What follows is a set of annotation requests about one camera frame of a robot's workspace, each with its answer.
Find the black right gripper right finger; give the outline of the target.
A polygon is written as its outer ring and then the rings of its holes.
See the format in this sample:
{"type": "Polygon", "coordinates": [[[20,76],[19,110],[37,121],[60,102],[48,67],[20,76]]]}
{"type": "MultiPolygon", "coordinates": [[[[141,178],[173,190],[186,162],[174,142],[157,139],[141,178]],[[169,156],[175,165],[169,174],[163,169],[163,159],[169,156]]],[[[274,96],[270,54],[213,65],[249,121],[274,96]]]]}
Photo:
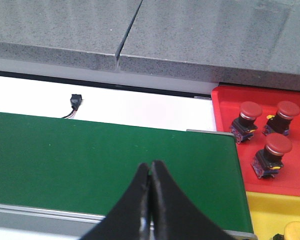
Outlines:
{"type": "Polygon", "coordinates": [[[180,189],[165,163],[151,164],[150,209],[156,240],[232,240],[180,189]]]}

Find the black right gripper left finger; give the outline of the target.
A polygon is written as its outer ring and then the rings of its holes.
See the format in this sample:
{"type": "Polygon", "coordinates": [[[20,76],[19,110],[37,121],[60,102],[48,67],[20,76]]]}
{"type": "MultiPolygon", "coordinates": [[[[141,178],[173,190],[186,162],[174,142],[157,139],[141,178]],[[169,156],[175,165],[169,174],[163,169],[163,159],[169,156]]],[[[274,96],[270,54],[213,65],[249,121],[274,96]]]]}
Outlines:
{"type": "Polygon", "coordinates": [[[141,163],[119,201],[82,240],[149,240],[149,167],[141,163]]]}

